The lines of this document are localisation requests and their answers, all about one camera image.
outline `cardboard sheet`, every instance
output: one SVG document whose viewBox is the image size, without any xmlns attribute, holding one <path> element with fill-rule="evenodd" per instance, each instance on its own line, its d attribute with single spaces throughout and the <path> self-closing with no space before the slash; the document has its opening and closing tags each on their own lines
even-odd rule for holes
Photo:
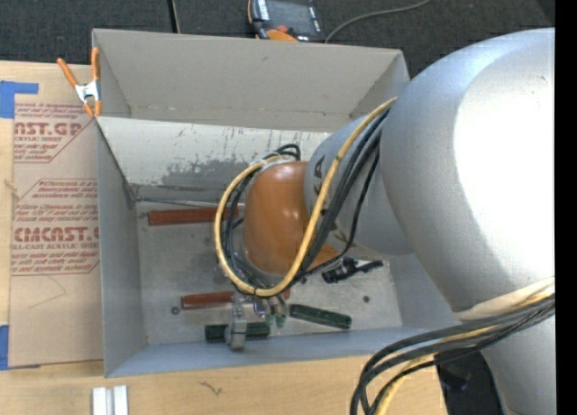
<svg viewBox="0 0 577 415">
<path fill-rule="evenodd" d="M 80 83 L 91 79 L 88 66 L 71 68 Z M 8 364 L 100 358 L 95 125 L 56 64 L 0 62 L 0 80 L 10 88 L 3 108 L 12 103 L 3 122 L 13 147 L 3 149 L 3 161 L 8 153 L 14 160 L 1 196 L 11 236 L 3 248 L 9 267 L 2 257 L 2 274 L 10 275 Z"/>
</svg>

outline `white cable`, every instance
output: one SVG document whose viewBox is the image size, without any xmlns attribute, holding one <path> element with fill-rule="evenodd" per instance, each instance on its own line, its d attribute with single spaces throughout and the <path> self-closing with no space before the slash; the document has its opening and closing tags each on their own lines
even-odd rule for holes
<svg viewBox="0 0 577 415">
<path fill-rule="evenodd" d="M 353 19 L 346 21 L 345 23 L 341 23 L 338 27 L 336 27 L 334 30 L 332 30 L 328 34 L 328 36 L 325 38 L 325 43 L 328 43 L 329 40 L 331 40 L 337 33 L 339 33 L 343 28 L 348 27 L 352 23 L 357 23 L 357 22 L 362 21 L 364 19 L 369 19 L 371 17 L 378 17 L 378 16 L 385 15 L 385 14 L 403 13 L 405 11 L 417 9 L 418 7 L 426 5 L 430 1 L 431 0 L 422 0 L 422 1 L 419 1 L 418 3 L 414 3 L 412 5 L 401 6 L 401 7 L 397 7 L 397 8 L 393 8 L 393 9 L 384 9 L 381 11 L 375 11 L 372 13 L 366 13 L 366 14 L 358 15 L 357 17 L 353 17 Z"/>
</svg>

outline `black connector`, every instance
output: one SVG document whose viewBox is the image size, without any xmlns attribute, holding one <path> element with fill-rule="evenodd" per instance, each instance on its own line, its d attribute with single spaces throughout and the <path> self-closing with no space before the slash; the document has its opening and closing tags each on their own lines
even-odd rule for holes
<svg viewBox="0 0 577 415">
<path fill-rule="evenodd" d="M 344 258 L 339 267 L 332 271 L 323 272 L 323 279 L 326 283 L 338 283 L 339 281 L 353 277 L 354 274 L 358 272 L 370 272 L 382 265 L 382 261 L 371 261 L 370 263 L 359 265 L 359 263 L 352 258 Z"/>
</svg>

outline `wire bundle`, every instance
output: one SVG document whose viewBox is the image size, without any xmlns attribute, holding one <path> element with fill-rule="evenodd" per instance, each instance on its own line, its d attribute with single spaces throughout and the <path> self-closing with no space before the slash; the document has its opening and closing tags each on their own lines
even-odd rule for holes
<svg viewBox="0 0 577 415">
<path fill-rule="evenodd" d="M 383 415 L 402 381 L 413 372 L 432 365 L 447 364 L 494 345 L 500 340 L 543 320 L 555 313 L 554 293 L 533 300 L 510 312 L 491 318 L 480 318 L 462 325 L 427 332 L 400 340 L 378 351 L 362 369 L 351 400 L 351 415 L 359 404 L 365 415 Z M 397 365 L 400 372 L 390 379 L 369 403 L 367 387 L 375 377 Z"/>
<path fill-rule="evenodd" d="M 223 268 L 224 274 L 231 279 L 237 290 L 242 293 L 258 296 L 261 298 L 271 298 L 281 294 L 284 290 L 294 284 L 295 281 L 304 279 L 307 274 L 307 268 L 314 261 L 316 255 L 320 251 L 325 242 L 332 226 L 340 211 L 344 199 L 348 195 L 353 183 L 361 172 L 361 169 L 366 165 L 368 158 L 372 153 L 376 154 L 375 159 L 371 165 L 369 178 L 365 182 L 362 191 L 362 198 L 357 205 L 355 218 L 351 231 L 351 237 L 346 249 L 352 243 L 354 237 L 354 230 L 356 226 L 356 219 L 360 213 L 360 206 L 364 195 L 366 195 L 370 177 L 372 176 L 376 164 L 378 162 L 378 146 L 380 139 L 380 126 L 386 117 L 390 106 L 395 99 L 384 103 L 377 107 L 373 112 L 368 114 L 356 126 L 351 135 L 346 139 L 339 152 L 334 157 L 334 160 L 329 168 L 323 185 L 320 189 L 315 206 L 312 210 L 307 229 L 305 231 L 303 242 L 298 249 L 295 261 L 292 263 L 288 273 L 277 284 L 272 287 L 268 286 L 263 278 L 259 278 L 258 274 L 248 266 L 243 259 L 236 256 L 234 253 L 233 230 L 242 223 L 242 219 L 233 221 L 234 210 L 238 206 L 241 195 L 247 189 L 251 180 L 256 174 L 269 164 L 278 161 L 286 160 L 287 156 L 295 160 L 300 160 L 300 153 L 295 149 L 294 144 L 283 146 L 272 154 L 266 155 L 259 161 L 249 166 L 246 170 L 241 172 L 229 185 L 221 198 L 215 218 L 215 247 L 219 263 Z M 355 145 L 356 139 L 362 135 L 362 138 Z M 339 170 L 344 156 L 351 151 L 351 158 L 348 161 L 344 171 L 339 171 L 339 175 L 344 176 L 339 182 L 334 195 L 331 198 L 330 205 L 325 208 L 325 202 L 328 199 L 328 192 L 334 177 Z M 224 221 L 224 210 L 232 202 L 230 212 Z M 327 263 L 333 263 L 340 259 L 341 255 Z"/>
</svg>

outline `cardboard box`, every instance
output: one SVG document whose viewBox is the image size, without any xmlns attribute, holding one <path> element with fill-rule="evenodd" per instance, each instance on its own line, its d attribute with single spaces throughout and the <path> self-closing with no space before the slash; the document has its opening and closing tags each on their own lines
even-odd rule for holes
<svg viewBox="0 0 577 415">
<path fill-rule="evenodd" d="M 89 67 L 71 68 L 90 80 Z M 98 243 L 78 240 L 98 226 L 95 124 L 56 64 L 0 61 L 0 82 L 8 365 L 102 358 Z"/>
<path fill-rule="evenodd" d="M 174 309 L 184 294 L 231 288 L 218 276 L 212 225 L 147 223 L 155 209 L 214 206 L 240 170 L 283 143 L 309 157 L 401 92 L 400 51 L 101 30 L 94 44 L 104 105 L 96 160 L 106 375 L 363 355 L 454 323 L 406 256 L 336 286 L 312 278 L 291 290 L 290 301 L 351 315 L 351 330 L 289 319 L 232 352 L 203 332 L 227 323 L 230 307 Z"/>
</svg>

